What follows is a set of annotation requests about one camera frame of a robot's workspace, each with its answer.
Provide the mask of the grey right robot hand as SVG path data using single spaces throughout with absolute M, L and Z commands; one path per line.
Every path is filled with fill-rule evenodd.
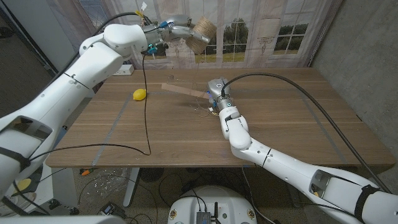
M 217 105 L 222 100 L 230 100 L 230 87 L 227 86 L 224 89 L 224 96 L 221 96 L 221 91 L 223 87 L 228 83 L 228 80 L 224 77 L 216 78 L 208 82 L 208 94 L 209 94 L 209 102 L 213 107 L 217 107 Z

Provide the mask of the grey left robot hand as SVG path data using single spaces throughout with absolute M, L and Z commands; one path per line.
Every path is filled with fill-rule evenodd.
M 187 15 L 174 15 L 166 19 L 165 22 L 166 26 L 158 29 L 161 42 L 172 42 L 179 39 L 193 37 L 200 42 L 204 42 L 206 44 L 210 43 L 210 35 L 195 31 L 193 29 L 195 23 L 193 23 L 192 18 Z

